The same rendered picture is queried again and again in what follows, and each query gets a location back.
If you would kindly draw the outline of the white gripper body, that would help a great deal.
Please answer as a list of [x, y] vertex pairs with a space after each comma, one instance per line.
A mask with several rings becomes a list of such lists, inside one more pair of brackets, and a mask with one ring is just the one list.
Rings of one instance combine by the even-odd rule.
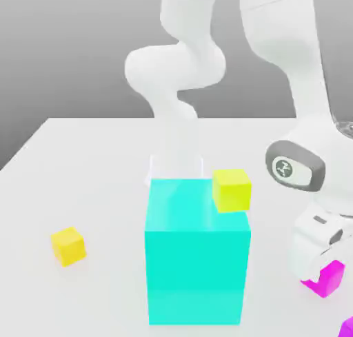
[[353, 218], [301, 216], [297, 218], [290, 248], [290, 267], [300, 280], [319, 280], [320, 271], [337, 260], [353, 259]]

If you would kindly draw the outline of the small magenta cube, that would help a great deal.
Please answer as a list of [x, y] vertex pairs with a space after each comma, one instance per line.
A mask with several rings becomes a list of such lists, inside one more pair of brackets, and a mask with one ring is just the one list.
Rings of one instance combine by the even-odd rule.
[[338, 337], [353, 337], [353, 316], [342, 323]]
[[332, 261], [320, 271], [319, 280], [302, 280], [301, 283], [311, 289], [321, 298], [327, 298], [341, 284], [345, 271], [345, 265], [338, 260]]

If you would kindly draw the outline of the small lime yellow cube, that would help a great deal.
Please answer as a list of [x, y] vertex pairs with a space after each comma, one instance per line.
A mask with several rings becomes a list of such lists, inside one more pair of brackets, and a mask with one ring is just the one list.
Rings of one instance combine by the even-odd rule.
[[252, 183], [244, 169], [214, 170], [212, 198], [220, 213], [250, 209]]

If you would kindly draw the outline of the large cyan box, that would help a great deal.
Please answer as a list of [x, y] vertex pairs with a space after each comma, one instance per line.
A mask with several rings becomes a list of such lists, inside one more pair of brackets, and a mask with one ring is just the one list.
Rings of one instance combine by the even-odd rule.
[[251, 229], [220, 213], [210, 179], [154, 179], [145, 219], [150, 325], [239, 325]]

